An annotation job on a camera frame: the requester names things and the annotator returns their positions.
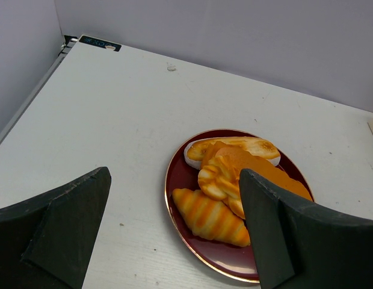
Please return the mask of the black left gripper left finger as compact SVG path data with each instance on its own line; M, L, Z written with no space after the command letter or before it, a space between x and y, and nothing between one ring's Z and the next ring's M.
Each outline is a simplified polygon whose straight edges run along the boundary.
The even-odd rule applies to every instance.
M99 167L0 209L0 288L81 288L111 187Z

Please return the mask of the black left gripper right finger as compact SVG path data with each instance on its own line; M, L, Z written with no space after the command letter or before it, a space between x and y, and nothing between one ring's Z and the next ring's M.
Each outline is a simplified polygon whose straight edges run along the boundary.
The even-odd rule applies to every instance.
M250 169L239 188L262 288L373 288L373 220L311 202Z

